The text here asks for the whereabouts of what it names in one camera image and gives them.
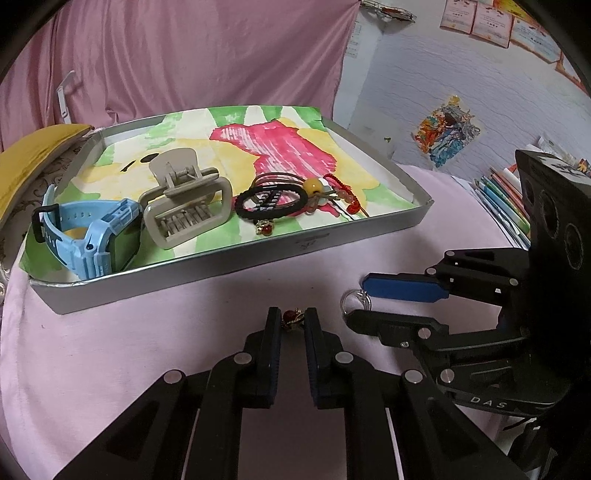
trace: black hair tie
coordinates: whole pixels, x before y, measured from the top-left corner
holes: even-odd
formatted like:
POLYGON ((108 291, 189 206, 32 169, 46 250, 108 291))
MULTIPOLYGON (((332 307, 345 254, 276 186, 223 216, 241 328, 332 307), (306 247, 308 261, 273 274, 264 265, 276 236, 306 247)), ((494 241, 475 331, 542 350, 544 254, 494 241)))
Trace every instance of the black hair tie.
POLYGON ((299 212, 308 203, 308 194, 299 185, 293 183, 277 183, 275 185, 259 185, 249 188, 236 197, 234 203, 234 210, 240 218, 246 220, 273 220, 275 218, 285 217, 292 213, 299 212), (257 193, 268 192, 260 198, 256 197, 257 193), (293 192, 299 199, 290 203, 277 206, 277 202, 284 192, 293 192), (252 210, 244 208, 244 203, 255 197, 256 205, 252 210))

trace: pink bedsheet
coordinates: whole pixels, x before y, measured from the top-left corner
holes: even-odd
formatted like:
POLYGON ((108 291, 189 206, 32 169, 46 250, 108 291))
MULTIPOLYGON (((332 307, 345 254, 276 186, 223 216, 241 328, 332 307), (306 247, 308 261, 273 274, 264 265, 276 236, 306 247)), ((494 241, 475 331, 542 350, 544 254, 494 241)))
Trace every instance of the pink bedsheet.
MULTIPOLYGON (((368 272, 421 273, 453 248, 508 247, 492 218, 446 175, 403 167, 435 199, 416 227, 64 316, 12 272, 0 336, 0 389, 8 438, 32 480, 52 478, 166 370, 211 368, 263 327, 267 308, 318 308, 323 328, 379 369, 417 368, 410 351, 349 330, 345 290, 368 272)), ((499 308, 451 297, 433 304, 374 301, 377 310, 433 316, 452 333, 494 328, 499 308)), ((493 436, 500 416, 465 409, 493 436)), ((242 421, 241 480, 345 480, 342 411, 310 397, 301 331, 283 336, 270 410, 242 421)))
POLYGON ((71 0, 0 85, 0 151, 61 122, 115 123, 221 105, 317 106, 332 117, 358 0, 71 0))

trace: red string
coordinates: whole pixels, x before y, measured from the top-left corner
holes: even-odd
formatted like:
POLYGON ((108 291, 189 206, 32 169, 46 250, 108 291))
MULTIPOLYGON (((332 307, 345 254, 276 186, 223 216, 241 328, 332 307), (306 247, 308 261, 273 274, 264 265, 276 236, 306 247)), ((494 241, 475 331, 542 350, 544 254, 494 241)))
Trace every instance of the red string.
POLYGON ((353 193, 353 191, 351 191, 351 187, 349 187, 348 185, 345 185, 342 181, 340 181, 332 173, 327 173, 326 175, 324 175, 324 178, 325 179, 331 179, 341 189, 343 189, 344 191, 346 191, 349 195, 351 195, 353 197, 353 201, 347 207, 347 212, 348 213, 350 213, 351 215, 354 215, 354 214, 358 213, 361 210, 365 214, 365 216, 369 216, 367 214, 367 212, 362 208, 361 203, 359 202, 359 199, 355 196, 355 194, 353 193))

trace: pink curtain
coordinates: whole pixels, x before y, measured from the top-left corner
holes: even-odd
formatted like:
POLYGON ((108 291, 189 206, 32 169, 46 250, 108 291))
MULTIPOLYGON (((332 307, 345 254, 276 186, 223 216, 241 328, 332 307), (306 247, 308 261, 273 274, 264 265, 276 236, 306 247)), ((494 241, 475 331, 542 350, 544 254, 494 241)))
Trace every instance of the pink curtain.
POLYGON ((311 105, 326 116, 358 0, 71 0, 0 85, 0 151, 61 121, 106 127, 220 105, 311 105))

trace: watch screen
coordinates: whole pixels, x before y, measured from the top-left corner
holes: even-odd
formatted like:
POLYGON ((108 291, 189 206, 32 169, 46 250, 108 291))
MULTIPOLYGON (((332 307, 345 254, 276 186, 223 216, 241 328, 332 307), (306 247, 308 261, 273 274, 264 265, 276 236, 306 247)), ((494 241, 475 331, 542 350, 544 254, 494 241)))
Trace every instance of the watch screen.
POLYGON ((123 270, 139 248, 139 234, 141 232, 141 215, 126 226, 119 235, 111 237, 107 246, 111 254, 111 269, 113 273, 123 270))

